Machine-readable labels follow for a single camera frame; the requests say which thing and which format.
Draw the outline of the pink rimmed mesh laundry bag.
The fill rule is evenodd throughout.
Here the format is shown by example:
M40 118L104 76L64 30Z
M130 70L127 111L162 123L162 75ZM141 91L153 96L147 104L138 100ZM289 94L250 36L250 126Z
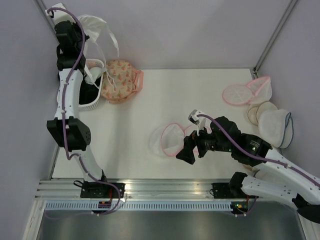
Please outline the pink rimmed mesh laundry bag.
M184 138L196 129L194 125L183 127L175 122L161 125L150 135L148 147L160 157L175 157L184 147Z

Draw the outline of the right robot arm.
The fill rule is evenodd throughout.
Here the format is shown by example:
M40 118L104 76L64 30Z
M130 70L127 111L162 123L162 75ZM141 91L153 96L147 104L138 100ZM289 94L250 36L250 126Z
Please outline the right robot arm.
M176 158L190 165L208 151L229 153L241 164L266 171L283 180L282 184L258 180L244 172L235 172L228 183L228 192L235 198L243 195L272 199L285 204L305 219L320 222L320 180L286 159L262 138L242 133L237 125L221 116L212 118L197 112L189 116L197 126L183 139Z

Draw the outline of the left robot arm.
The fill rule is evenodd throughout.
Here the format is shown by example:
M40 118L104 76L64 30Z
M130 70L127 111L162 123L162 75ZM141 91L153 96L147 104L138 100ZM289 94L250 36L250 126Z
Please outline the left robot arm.
M46 127L65 151L66 158L75 158L82 170L84 181L91 183L91 191L98 198L109 193L109 185L104 171L98 165L91 150L91 130L80 120L79 99L81 84L85 75L85 43L88 37L83 29L69 20L54 27L59 42L56 48L59 76L59 97L57 109Z

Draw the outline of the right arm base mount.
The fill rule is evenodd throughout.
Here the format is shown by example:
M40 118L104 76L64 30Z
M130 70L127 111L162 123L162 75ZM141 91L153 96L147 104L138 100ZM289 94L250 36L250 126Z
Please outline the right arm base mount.
M256 196L246 194L241 187L242 182L248 175L236 172L229 182L213 182L211 193L215 199L254 199Z

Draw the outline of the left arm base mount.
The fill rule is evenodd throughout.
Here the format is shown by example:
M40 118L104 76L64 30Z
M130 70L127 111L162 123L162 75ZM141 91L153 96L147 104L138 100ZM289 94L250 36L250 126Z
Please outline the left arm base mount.
M80 197L81 198L91 198L91 199L118 199L123 198L125 193L125 183L123 182L112 182L117 190L110 185L100 184L95 182L79 181L75 180L73 184L76 187L81 188Z

